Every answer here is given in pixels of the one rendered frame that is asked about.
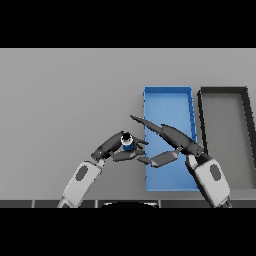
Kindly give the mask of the blue bin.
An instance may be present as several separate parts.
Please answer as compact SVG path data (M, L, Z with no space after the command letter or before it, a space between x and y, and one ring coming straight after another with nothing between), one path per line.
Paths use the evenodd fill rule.
M192 88L190 86L145 86L144 118L160 126L166 124L197 140ZM146 190L150 192L197 191L185 166L186 157L159 168L146 166Z

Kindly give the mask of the blue pipe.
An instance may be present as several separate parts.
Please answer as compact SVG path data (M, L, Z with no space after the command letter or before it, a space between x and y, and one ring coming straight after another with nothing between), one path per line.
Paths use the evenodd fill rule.
M121 144L125 151L131 151L133 149L133 137L130 133L124 133L121 136Z

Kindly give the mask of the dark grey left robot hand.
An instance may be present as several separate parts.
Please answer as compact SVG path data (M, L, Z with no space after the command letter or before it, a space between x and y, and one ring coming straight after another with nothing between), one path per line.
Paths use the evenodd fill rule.
M133 137L133 149L131 151L125 151L121 144L121 136L124 133L129 132L120 131L111 136L91 154L91 157L97 162L108 158L112 158L115 162L120 162L132 160L138 155L143 155L144 150L142 144L148 145L148 142L130 133Z

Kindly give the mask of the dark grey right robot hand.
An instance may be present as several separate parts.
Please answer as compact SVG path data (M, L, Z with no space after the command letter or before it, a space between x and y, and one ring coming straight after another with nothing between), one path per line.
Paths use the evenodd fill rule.
M192 138L173 126L166 124L161 124L158 126L149 120L137 117L135 115L131 115L131 118L138 123L143 124L152 132L155 132L174 148L174 151L166 151L152 158L139 157L139 162L146 165L150 164L154 168L159 168L170 162L176 161L179 153L184 155L194 155L195 157L200 157L204 153L202 146L197 144Z

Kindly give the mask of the dark grey bin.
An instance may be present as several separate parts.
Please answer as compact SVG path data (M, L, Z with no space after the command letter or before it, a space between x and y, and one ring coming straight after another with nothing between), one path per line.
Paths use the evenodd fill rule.
M247 87L201 87L202 141L232 190L256 190L256 129Z

